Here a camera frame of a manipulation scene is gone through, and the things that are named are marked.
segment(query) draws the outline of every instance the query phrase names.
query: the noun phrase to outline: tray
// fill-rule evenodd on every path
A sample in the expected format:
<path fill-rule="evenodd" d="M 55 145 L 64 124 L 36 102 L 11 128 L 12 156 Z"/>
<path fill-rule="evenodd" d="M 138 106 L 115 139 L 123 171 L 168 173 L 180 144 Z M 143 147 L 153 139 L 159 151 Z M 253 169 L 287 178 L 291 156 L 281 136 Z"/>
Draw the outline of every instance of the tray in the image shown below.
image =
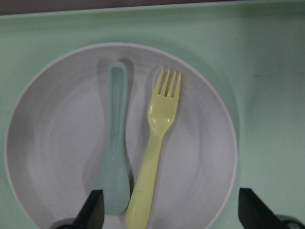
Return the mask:
<path fill-rule="evenodd" d="M 0 17 L 0 148 L 24 87 L 46 64 L 101 42 L 169 52 L 201 72 L 225 102 L 239 141 L 235 188 L 213 229 L 242 228 L 239 187 L 276 214 L 305 222 L 305 1 L 244 1 Z M 32 229 L 0 158 L 0 225 Z"/>

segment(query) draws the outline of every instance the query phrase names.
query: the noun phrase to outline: fork tine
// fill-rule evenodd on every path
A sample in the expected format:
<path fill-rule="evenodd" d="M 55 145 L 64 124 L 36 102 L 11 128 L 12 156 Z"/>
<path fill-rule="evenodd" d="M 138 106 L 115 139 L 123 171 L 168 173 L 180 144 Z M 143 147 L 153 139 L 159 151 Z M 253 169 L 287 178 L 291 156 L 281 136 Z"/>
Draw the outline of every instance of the fork tine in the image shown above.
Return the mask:
<path fill-rule="evenodd" d="M 175 89 L 175 94 L 173 96 L 176 99 L 179 99 L 180 86 L 181 86 L 181 73 L 179 73 L 178 81 L 177 81 L 177 85 L 176 85 L 176 89 Z"/>
<path fill-rule="evenodd" d="M 162 87 L 162 90 L 161 90 L 161 93 L 160 93 L 161 95 L 165 95 L 168 79 L 170 78 L 170 74 L 171 74 L 171 69 L 169 69 L 167 71 L 167 74 L 166 74 L 166 77 L 165 77 L 165 80 L 164 80 L 164 84 L 163 84 L 163 87 Z"/>
<path fill-rule="evenodd" d="M 160 89 L 160 85 L 161 85 L 163 75 L 164 75 L 164 68 L 162 68 L 162 70 L 160 72 L 160 75 L 159 75 L 159 78 L 157 80 L 156 86 L 154 87 L 154 90 L 153 90 L 153 94 L 158 94 L 159 93 L 159 89 Z"/>
<path fill-rule="evenodd" d="M 173 96 L 173 85 L 175 84 L 176 75 L 177 75 L 177 71 L 174 71 L 170 88 L 168 89 L 168 93 L 167 93 L 167 95 L 169 95 L 170 97 Z"/>

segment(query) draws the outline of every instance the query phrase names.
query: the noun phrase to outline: yellow fork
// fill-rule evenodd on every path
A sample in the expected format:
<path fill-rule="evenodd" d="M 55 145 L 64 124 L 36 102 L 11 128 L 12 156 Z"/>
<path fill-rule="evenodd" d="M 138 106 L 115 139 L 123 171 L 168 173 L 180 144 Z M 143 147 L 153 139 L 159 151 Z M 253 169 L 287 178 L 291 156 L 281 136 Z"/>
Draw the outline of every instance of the yellow fork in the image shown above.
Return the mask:
<path fill-rule="evenodd" d="M 168 87 L 170 74 L 171 70 L 167 72 L 164 84 L 161 86 L 164 68 L 161 70 L 148 106 L 147 119 L 150 135 L 138 179 L 127 208 L 125 225 L 128 229 L 145 229 L 148 223 L 162 140 L 175 119 L 179 100 L 181 73 L 178 74 L 175 90 L 177 71 L 174 71 Z"/>

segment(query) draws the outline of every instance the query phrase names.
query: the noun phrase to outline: spoon handle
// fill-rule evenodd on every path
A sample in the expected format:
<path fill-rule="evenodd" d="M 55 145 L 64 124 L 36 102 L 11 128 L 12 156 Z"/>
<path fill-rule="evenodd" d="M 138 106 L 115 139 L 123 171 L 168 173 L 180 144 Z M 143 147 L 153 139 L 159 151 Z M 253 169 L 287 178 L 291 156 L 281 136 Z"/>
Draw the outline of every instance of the spoon handle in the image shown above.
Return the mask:
<path fill-rule="evenodd" d="M 122 62 L 113 62 L 109 68 L 109 109 L 110 129 L 108 136 L 108 147 L 106 154 L 112 160 L 123 157 L 125 116 L 128 93 L 128 72 Z"/>

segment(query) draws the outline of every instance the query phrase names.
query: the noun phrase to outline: fork handle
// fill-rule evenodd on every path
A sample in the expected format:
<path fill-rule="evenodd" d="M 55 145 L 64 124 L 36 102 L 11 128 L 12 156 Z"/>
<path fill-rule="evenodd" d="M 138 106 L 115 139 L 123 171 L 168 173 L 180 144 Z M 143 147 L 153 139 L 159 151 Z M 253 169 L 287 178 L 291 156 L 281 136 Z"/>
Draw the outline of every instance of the fork handle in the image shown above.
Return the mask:
<path fill-rule="evenodd" d="M 145 229 L 147 226 L 162 140 L 163 136 L 150 132 L 138 179 L 127 208 L 127 229 Z"/>

